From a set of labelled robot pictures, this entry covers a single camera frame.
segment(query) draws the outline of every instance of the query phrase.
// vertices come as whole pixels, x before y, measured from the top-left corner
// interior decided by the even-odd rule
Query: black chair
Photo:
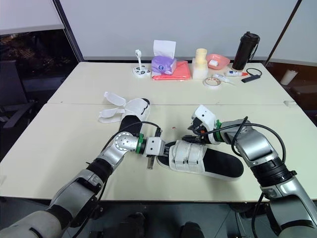
[[[26,113],[32,114],[35,102],[27,100],[15,67],[15,60],[0,61],[0,121],[12,128]]]

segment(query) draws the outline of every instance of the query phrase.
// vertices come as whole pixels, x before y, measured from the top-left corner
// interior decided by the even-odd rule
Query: black thermos
[[[232,65],[232,68],[235,70],[243,70],[244,66],[246,66],[248,60],[250,59],[251,53],[254,55],[257,50],[255,47],[258,47],[260,37],[257,34],[253,34],[248,31],[241,37],[240,41],[241,42]]]

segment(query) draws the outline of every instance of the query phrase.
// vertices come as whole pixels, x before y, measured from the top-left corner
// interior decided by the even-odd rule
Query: metal rod
[[[62,20],[62,22],[64,24],[64,27],[65,27],[64,32],[65,32],[66,38],[67,38],[67,40],[68,40],[76,58],[77,58],[77,61],[78,62],[85,61],[83,58],[83,55],[81,54],[81,51],[80,51],[79,46],[77,44],[77,41],[75,39],[73,31],[70,28],[69,22],[67,20],[67,17],[66,17],[64,10],[63,10],[62,5],[60,4],[60,1],[53,0],[53,3],[55,5],[55,8],[56,8],[58,14],[59,14],[60,19]]]
[[[276,41],[276,43],[275,43],[273,49],[271,50],[271,53],[269,53],[268,58],[267,58],[267,60],[266,60],[265,63],[264,63],[264,67],[266,67],[266,66],[268,65],[269,60],[271,59],[271,57],[272,57],[272,55],[273,55],[273,53],[274,53],[274,51],[275,51],[275,49],[276,49],[278,43],[281,41],[281,39],[282,39],[282,37],[283,37],[283,35],[284,35],[284,33],[285,33],[287,27],[288,27],[289,24],[291,23],[291,20],[293,19],[293,17],[294,17],[294,15],[295,15],[295,13],[296,13],[296,11],[297,11],[299,5],[301,4],[301,2],[302,2],[302,0],[298,0],[298,1],[297,1],[297,3],[296,3],[296,5],[295,5],[295,7],[294,7],[294,9],[293,9],[293,11],[292,11],[292,13],[291,13],[291,15],[289,16],[289,18],[288,18],[288,20],[287,20],[287,22],[286,22],[286,24],[285,24],[285,26],[284,26],[284,28],[283,28],[281,34],[279,35],[279,37],[278,37],[278,39],[277,39],[277,41]]]

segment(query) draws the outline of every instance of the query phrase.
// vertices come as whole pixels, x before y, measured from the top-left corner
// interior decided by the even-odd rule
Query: white phone holder
[[[144,65],[141,65],[141,51],[140,50],[136,50],[135,51],[135,55],[138,58],[139,61],[139,67],[135,67],[132,69],[132,72],[135,76],[137,76],[138,78],[144,78],[146,76],[150,76],[151,75],[151,71],[145,67]]]

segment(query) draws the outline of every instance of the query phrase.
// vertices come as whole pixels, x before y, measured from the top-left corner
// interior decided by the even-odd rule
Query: glue bottle
[[[226,75],[227,77],[236,77],[236,76],[246,76],[248,75],[248,73],[229,70],[226,73],[224,73],[224,75]]]

